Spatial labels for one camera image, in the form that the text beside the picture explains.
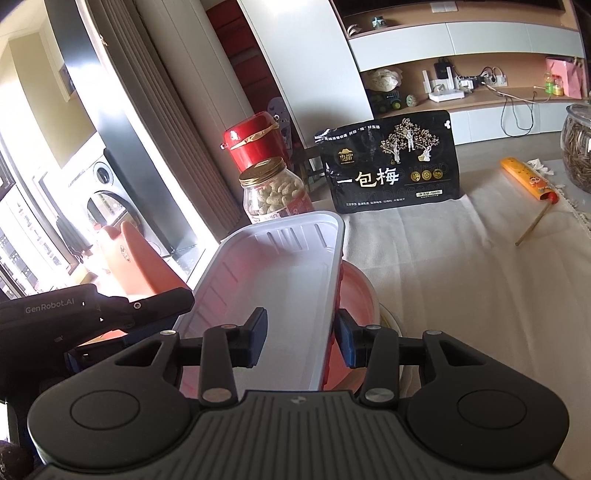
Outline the orange cartoon chopstick sleeve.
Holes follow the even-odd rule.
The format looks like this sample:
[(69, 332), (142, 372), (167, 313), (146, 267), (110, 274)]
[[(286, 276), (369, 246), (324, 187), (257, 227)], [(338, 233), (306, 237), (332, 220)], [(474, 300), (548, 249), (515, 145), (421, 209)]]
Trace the orange cartoon chopstick sleeve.
[(537, 200), (549, 201), (551, 204), (559, 201), (550, 183), (527, 164), (508, 157), (500, 161), (500, 166)]

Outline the pink gift bag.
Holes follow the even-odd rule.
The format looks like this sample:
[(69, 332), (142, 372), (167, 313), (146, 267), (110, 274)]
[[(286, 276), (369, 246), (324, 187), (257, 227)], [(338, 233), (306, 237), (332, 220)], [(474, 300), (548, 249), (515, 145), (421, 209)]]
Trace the pink gift bag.
[(546, 58), (546, 68), (554, 76), (560, 79), (564, 94), (573, 99), (581, 99), (585, 86), (585, 74), (582, 64), (576, 57), (552, 57)]

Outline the peanut jar with gold lid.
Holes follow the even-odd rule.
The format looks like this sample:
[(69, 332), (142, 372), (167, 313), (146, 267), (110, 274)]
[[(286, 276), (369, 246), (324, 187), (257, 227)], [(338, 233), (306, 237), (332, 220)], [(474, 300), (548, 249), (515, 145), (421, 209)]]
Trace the peanut jar with gold lid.
[(300, 177), (281, 157), (271, 157), (239, 175), (243, 208), (252, 224), (312, 212), (314, 206)]

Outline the white plastic tray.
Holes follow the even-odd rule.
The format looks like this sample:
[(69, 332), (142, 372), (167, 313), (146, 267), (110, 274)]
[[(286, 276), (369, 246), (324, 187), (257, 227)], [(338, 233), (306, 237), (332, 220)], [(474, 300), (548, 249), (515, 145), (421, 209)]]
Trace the white plastic tray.
[(321, 389), (344, 233), (341, 217), (329, 211), (240, 229), (217, 249), (194, 289), (192, 310), (175, 330), (200, 337), (211, 327), (242, 325), (254, 308), (266, 308), (266, 342), (256, 366), (235, 370), (238, 392)]

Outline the white wifi router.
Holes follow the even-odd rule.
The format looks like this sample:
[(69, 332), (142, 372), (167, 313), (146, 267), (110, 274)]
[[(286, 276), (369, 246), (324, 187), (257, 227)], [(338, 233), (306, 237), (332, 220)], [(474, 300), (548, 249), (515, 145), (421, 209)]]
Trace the white wifi router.
[(428, 98), (436, 103), (461, 100), (465, 98), (465, 92), (456, 88), (452, 70), (447, 69), (447, 77), (444, 80), (431, 80), (426, 70), (423, 73), (423, 85)]

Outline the white plastic bowl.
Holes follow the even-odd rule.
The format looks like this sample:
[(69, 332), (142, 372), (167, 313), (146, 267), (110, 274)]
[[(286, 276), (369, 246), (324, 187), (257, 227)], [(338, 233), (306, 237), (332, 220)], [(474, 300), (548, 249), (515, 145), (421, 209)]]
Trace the white plastic bowl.
[(363, 398), (370, 404), (386, 404), (407, 396), (412, 373), (401, 366), (402, 331), (394, 315), (380, 305), (381, 323), (374, 339), (367, 375), (363, 383)]

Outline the white fringed table cloth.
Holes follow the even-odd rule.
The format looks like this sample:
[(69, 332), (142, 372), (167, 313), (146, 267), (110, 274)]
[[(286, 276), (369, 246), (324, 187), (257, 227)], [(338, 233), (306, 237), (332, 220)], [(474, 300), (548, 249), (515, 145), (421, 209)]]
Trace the white fringed table cloth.
[(344, 256), (405, 334), (441, 330), (553, 390), (570, 415), (557, 467), (590, 475), (590, 232), (501, 168), (465, 173), (457, 200), (351, 214)]

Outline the orange chair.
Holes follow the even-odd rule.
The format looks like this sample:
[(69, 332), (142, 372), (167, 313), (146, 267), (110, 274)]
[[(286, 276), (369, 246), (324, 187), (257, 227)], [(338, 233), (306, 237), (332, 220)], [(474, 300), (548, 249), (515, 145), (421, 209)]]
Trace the orange chair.
[(128, 221), (98, 233), (99, 251), (127, 295), (148, 297), (188, 285)]

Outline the black plum snack bag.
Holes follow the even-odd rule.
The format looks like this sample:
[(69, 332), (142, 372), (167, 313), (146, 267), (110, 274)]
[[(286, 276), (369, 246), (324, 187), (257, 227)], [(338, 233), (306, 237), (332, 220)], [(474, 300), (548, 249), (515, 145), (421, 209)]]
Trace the black plum snack bag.
[(461, 197), (446, 110), (409, 113), (315, 135), (335, 210), (353, 214)]

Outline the red canister with gold band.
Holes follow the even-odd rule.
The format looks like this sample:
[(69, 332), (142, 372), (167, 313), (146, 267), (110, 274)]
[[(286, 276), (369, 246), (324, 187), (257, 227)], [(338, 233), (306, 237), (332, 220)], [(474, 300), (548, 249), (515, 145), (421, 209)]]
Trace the red canister with gold band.
[(288, 160), (280, 124), (266, 111), (256, 113), (226, 130), (221, 150), (228, 151), (239, 172), (273, 157)]

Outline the glass jar of sunflower seeds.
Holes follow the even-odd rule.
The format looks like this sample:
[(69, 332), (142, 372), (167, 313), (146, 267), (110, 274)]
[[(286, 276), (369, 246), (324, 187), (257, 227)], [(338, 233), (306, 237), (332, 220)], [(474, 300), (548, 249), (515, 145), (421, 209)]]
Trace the glass jar of sunflower seeds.
[(566, 111), (560, 138), (563, 164), (571, 182), (591, 193), (591, 107), (571, 104)]

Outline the wooden stick with red tip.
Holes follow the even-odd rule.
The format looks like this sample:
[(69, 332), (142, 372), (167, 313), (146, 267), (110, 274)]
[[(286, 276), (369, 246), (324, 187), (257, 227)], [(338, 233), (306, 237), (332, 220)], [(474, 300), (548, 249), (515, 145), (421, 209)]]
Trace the wooden stick with red tip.
[(535, 230), (538, 224), (541, 222), (542, 218), (547, 214), (547, 212), (552, 208), (559, 201), (558, 195), (556, 193), (550, 193), (546, 197), (546, 204), (541, 210), (541, 212), (535, 217), (533, 222), (529, 225), (526, 231), (520, 236), (520, 238), (515, 242), (515, 246), (519, 247), (523, 244), (523, 242), (528, 238), (528, 236)]

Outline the washing machine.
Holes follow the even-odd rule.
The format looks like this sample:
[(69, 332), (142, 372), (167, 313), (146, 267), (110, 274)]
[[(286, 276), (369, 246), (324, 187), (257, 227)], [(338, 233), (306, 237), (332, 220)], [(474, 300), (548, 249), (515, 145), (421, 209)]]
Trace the washing machine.
[(91, 253), (102, 228), (118, 229), (124, 221), (141, 226), (102, 147), (78, 150), (65, 166), (46, 173), (38, 184), (56, 214), (57, 232), (77, 259)]

